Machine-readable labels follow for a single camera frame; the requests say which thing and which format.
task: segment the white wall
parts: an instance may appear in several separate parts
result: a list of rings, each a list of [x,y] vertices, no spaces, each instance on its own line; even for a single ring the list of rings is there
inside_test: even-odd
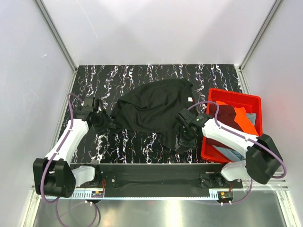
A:
[[[44,0],[76,64],[240,64],[274,0]]]
[[[0,21],[0,225],[17,227],[72,71],[33,0],[1,0]]]
[[[244,69],[261,96],[264,133],[287,165],[287,183],[303,223],[303,1],[286,0]]]

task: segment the black metal base plate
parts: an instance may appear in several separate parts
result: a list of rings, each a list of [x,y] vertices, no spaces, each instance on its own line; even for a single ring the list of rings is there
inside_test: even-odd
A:
[[[204,197],[200,176],[213,172],[220,164],[99,164],[106,180],[105,197]],[[92,188],[90,183],[81,187]],[[242,183],[235,182],[234,188]]]

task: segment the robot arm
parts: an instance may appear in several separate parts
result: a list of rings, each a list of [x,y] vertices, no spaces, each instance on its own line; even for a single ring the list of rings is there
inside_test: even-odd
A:
[[[183,128],[180,128],[177,142],[179,148],[176,152],[184,152],[195,147],[196,137],[205,136],[225,144],[246,158],[240,162],[225,163],[221,166],[218,175],[225,181],[251,177],[258,183],[267,184],[280,167],[278,160],[254,143],[255,141],[262,144],[282,159],[273,140],[266,134],[257,137],[221,122],[218,125],[212,116],[204,113],[196,116],[187,109],[182,110],[177,119]]]
[[[59,138],[54,148],[45,156],[44,159],[37,158],[33,163],[34,181],[36,193],[41,194],[40,185],[43,171],[47,162],[54,153],[56,156],[51,162],[44,182],[45,195],[59,196],[69,198],[74,192],[75,187],[92,181],[95,178],[95,168],[92,166],[80,166],[71,170],[70,164],[73,154],[82,138],[93,127],[97,133],[112,126],[111,119],[107,113],[98,110],[99,100],[95,98],[86,98],[80,110],[74,112],[73,125],[68,121],[67,127]]]

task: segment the metal floor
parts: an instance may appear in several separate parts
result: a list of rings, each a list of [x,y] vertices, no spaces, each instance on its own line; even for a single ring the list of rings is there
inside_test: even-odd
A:
[[[234,201],[244,192],[235,192]],[[88,226],[95,211],[79,200],[60,200],[59,213],[69,227]],[[198,201],[101,201],[95,227],[286,227],[274,191],[253,191],[243,203],[224,206]],[[34,227],[60,227],[54,205],[41,202]]]

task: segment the orange cloth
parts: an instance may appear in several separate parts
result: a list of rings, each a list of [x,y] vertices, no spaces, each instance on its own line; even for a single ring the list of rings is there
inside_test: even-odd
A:
[[[224,102],[216,101],[218,105],[227,105]],[[234,107],[236,112],[235,122],[242,128],[243,132],[251,135],[259,136],[255,126],[250,122],[247,118],[246,110],[244,107],[236,108]]]

